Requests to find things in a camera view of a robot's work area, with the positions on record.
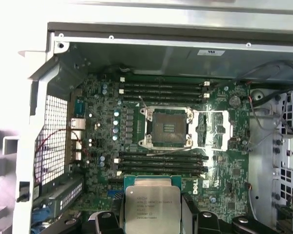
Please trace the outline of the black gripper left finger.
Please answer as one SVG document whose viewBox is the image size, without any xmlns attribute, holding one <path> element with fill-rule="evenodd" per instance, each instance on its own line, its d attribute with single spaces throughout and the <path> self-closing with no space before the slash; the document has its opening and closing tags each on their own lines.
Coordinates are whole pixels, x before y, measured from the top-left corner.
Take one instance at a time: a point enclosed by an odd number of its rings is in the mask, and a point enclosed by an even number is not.
<svg viewBox="0 0 293 234">
<path fill-rule="evenodd" d="M 66 219 L 61 222 L 61 234 L 124 234 L 120 225 L 123 211 L 124 194 L 115 194 L 111 210 L 93 213 L 87 222 L 80 218 Z"/>
</svg>

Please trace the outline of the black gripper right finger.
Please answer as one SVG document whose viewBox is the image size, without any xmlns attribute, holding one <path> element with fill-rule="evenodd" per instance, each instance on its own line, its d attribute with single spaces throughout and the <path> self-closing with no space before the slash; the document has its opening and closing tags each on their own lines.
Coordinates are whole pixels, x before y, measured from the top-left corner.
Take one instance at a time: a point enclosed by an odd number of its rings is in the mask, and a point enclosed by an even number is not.
<svg viewBox="0 0 293 234">
<path fill-rule="evenodd" d="M 201 211 L 189 194 L 182 194 L 182 233 L 184 234 L 257 234 L 255 220 L 237 216 L 227 223 L 210 211 Z"/>
</svg>

